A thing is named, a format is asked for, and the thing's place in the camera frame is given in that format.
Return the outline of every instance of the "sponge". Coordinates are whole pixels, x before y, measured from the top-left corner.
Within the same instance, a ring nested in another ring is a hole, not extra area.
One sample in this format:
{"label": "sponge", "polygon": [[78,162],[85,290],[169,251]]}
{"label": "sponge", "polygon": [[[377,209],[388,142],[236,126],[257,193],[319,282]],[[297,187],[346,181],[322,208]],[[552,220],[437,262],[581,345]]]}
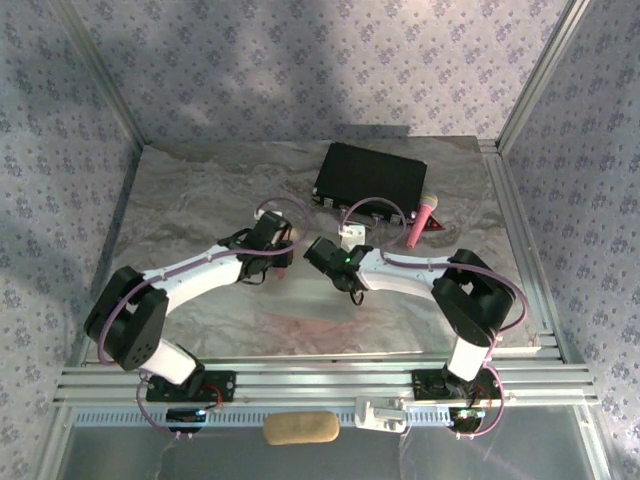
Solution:
{"label": "sponge", "polygon": [[287,412],[269,415],[262,428],[269,445],[327,443],[340,433],[340,421],[333,412]]}

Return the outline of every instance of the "table surface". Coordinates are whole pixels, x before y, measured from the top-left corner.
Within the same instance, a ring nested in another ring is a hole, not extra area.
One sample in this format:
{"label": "table surface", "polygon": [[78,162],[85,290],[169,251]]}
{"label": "table surface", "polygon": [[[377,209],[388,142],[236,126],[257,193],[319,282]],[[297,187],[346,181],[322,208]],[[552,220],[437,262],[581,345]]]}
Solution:
{"label": "table surface", "polygon": [[[113,269],[148,270],[200,253],[217,239],[254,225],[262,200],[283,193],[309,200],[330,142],[224,143],[145,147],[118,238]],[[439,198],[435,218],[446,227],[418,246],[391,252],[448,256],[475,251],[495,271],[521,284],[494,187],[474,137],[357,141],[354,145],[427,163],[426,186]],[[294,208],[280,204],[299,229]],[[312,207],[312,242],[337,238],[339,212]],[[380,224],[367,243],[380,245],[398,227]],[[269,272],[261,286],[208,292],[171,313],[164,337],[199,357],[450,351],[454,333],[435,302],[368,292],[361,307],[302,259],[284,279]],[[512,309],[509,319],[520,313]],[[536,344],[534,322],[505,335],[502,346]]]}

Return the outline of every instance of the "black case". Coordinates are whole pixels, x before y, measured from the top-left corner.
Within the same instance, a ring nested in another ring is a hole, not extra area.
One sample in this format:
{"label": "black case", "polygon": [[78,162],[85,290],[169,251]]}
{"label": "black case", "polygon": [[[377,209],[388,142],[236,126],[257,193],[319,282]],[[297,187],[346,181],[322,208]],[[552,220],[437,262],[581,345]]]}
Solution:
{"label": "black case", "polygon": [[[382,197],[398,205],[412,222],[426,173],[427,166],[418,160],[332,143],[316,179],[313,200],[328,208],[348,208],[363,198]],[[392,223],[400,221],[396,211],[384,203],[368,203],[356,211]]]}

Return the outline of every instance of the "floral wallpaper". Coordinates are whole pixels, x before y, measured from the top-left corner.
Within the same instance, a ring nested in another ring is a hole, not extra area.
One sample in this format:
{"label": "floral wallpaper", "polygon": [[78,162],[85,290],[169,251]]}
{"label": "floral wallpaper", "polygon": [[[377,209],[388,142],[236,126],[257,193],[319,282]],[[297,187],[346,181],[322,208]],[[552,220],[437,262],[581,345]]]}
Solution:
{"label": "floral wallpaper", "polygon": [[566,0],[75,0],[151,143],[496,138]]}
{"label": "floral wallpaper", "polygon": [[507,158],[569,341],[640,478],[640,4],[595,2]]}
{"label": "floral wallpaper", "polygon": [[48,4],[0,16],[0,478],[25,478],[132,148]]}

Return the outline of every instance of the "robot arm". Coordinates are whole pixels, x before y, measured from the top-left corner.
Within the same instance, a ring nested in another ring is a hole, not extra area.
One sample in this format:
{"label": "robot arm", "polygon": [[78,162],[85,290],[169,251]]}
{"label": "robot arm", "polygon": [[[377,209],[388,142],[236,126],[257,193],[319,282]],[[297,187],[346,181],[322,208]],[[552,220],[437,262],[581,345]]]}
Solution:
{"label": "robot arm", "polygon": [[[458,250],[453,257],[420,258],[385,254],[391,261],[425,265],[468,264],[488,269],[477,255]],[[454,268],[429,270],[403,268],[385,261],[380,250],[358,245],[347,252],[320,237],[304,257],[352,295],[368,290],[391,290],[435,300],[458,335],[443,376],[448,388],[473,381],[514,302],[514,295],[502,284],[483,275]]]}
{"label": "robot arm", "polygon": [[[189,352],[162,338],[165,317],[209,290],[264,275],[273,266],[289,266],[292,252],[279,256],[226,252],[283,249],[291,245],[285,240],[290,229],[283,217],[265,212],[253,229],[241,230],[183,262],[144,272],[121,268],[96,302],[84,330],[98,343],[107,319],[114,309],[121,308],[107,333],[105,352],[124,370],[144,369],[182,386],[190,396],[200,389],[204,368]],[[159,280],[149,284],[154,278]],[[136,288],[139,291],[131,296]],[[128,295],[131,298],[122,308]]]}

